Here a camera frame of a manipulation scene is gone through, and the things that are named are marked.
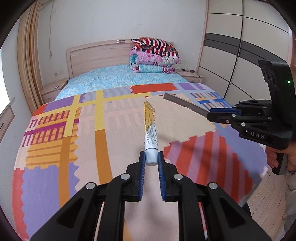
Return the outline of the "person's right hand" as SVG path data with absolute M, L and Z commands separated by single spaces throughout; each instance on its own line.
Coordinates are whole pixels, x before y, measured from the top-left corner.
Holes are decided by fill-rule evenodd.
M 287 154 L 287 170 L 291 173 L 295 173 L 295 158 L 296 158 L 296 147 L 295 142 L 291 142 L 290 145 L 285 150 L 277 150 L 271 147 L 266 146 L 265 153 L 267 156 L 267 164 L 271 168 L 278 166 L 277 153 Z

